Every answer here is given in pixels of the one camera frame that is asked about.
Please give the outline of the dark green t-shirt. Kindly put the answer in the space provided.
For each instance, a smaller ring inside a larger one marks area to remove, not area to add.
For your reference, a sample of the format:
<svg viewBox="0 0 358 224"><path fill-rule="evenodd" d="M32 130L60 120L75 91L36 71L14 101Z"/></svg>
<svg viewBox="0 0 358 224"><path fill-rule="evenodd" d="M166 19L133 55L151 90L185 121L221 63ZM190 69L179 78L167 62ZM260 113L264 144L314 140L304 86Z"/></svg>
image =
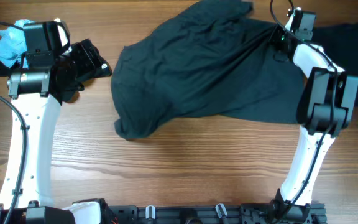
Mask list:
<svg viewBox="0 0 358 224"><path fill-rule="evenodd" d="M249 19L245 1L200 1L124 47L111 91L124 139L174 118L223 115L296 123L303 72L275 51L275 24Z"/></svg>

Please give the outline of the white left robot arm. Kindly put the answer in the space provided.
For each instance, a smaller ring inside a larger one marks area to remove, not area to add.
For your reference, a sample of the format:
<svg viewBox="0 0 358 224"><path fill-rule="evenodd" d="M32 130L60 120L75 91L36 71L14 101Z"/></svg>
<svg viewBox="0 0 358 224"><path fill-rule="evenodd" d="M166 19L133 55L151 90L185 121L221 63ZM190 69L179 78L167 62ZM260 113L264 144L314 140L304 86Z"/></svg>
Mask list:
<svg viewBox="0 0 358 224"><path fill-rule="evenodd" d="M112 74L89 39L71 43L67 25L18 21L1 31L0 77L7 80L3 102L12 110L7 171L0 191L0 223L111 223L103 199L55 208L50 171L55 126L64 102L84 82Z"/></svg>

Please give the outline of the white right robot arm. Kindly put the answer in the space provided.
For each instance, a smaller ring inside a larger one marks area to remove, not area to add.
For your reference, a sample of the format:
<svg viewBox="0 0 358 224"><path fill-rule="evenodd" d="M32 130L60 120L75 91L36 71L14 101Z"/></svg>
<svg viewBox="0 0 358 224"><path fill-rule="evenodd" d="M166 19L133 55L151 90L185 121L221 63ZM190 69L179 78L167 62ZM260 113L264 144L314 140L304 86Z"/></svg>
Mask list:
<svg viewBox="0 0 358 224"><path fill-rule="evenodd" d="M313 187L324 157L351 121L358 77L336 65L320 45L312 44L316 15L292 6L288 22L277 21L270 37L307 79L296 111L298 145L290 171L265 214L269 223L317 221L311 212Z"/></svg>

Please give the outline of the light blue crumpled garment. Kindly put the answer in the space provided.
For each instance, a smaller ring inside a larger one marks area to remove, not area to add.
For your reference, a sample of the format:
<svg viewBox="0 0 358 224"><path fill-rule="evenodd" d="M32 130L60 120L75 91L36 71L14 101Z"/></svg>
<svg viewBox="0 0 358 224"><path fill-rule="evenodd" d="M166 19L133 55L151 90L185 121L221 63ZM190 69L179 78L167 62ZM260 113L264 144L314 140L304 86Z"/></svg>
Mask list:
<svg viewBox="0 0 358 224"><path fill-rule="evenodd" d="M0 61L9 68L16 63L21 64L21 55L27 51L24 32L9 27L0 30L0 36Z"/></svg>

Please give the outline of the black garment with logo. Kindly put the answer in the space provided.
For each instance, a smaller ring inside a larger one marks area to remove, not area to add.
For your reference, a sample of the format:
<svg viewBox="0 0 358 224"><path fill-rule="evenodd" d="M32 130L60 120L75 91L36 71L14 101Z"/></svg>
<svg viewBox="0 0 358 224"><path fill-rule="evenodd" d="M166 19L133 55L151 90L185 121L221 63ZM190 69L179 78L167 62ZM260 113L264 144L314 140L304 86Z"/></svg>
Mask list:
<svg viewBox="0 0 358 224"><path fill-rule="evenodd" d="M89 39L72 44L68 53L60 50L23 53L27 67L15 63L9 68L0 61L0 77L8 77L9 97L16 100L19 95L38 93L41 97L51 95L59 103L69 102L85 89L84 82L112 75L111 67Z"/></svg>

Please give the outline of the folded dark navy garment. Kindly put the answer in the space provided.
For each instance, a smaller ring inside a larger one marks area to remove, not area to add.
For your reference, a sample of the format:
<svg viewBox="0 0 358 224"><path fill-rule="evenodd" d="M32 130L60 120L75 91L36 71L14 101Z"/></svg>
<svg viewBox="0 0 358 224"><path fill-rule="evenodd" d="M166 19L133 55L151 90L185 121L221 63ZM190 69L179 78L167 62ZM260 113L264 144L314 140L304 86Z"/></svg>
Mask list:
<svg viewBox="0 0 358 224"><path fill-rule="evenodd" d="M318 27L314 30L312 40L322 45L328 57L337 65L358 76L358 23Z"/></svg>

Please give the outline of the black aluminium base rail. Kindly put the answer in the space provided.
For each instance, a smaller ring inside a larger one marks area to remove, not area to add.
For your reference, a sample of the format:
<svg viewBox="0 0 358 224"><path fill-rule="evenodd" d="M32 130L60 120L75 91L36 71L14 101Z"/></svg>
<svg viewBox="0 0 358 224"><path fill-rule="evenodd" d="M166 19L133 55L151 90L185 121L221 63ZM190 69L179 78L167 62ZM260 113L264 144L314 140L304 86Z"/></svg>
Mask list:
<svg viewBox="0 0 358 224"><path fill-rule="evenodd" d="M114 223L276 223L269 205L254 203L221 207L136 207L110 206ZM323 204L294 206L279 223L327 224L326 209Z"/></svg>

